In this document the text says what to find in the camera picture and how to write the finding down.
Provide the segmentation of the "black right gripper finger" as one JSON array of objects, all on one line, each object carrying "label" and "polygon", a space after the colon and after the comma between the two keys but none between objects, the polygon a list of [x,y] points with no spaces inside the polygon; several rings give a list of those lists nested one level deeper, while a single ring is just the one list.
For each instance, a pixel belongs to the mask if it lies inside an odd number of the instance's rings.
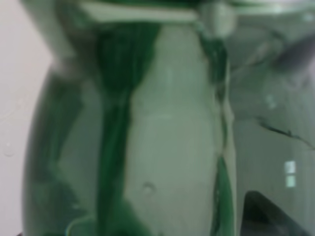
[{"label": "black right gripper finger", "polygon": [[258,191],[245,195],[242,235],[244,236],[309,236],[296,221]]}]

